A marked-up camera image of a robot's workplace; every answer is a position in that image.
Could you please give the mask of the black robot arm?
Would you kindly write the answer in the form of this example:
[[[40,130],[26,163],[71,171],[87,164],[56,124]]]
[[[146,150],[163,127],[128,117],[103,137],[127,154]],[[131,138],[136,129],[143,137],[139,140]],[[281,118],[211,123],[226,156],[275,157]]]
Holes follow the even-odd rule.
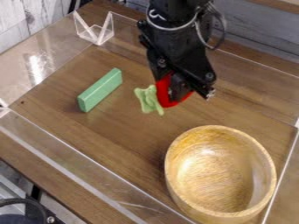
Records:
[[[218,76],[207,56],[221,47],[209,44],[215,21],[226,19],[214,0],[150,0],[146,18],[136,22],[158,101],[166,108],[194,93],[203,99],[215,94]]]

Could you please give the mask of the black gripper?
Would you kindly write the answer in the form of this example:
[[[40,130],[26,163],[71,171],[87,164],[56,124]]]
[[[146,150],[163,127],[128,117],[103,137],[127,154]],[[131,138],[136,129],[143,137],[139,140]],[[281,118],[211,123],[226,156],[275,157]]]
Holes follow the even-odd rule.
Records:
[[[155,81],[169,81],[171,77],[171,102],[182,102],[191,92],[209,100],[215,94],[218,76],[195,26],[190,25],[181,31],[162,31],[141,19],[136,27]]]

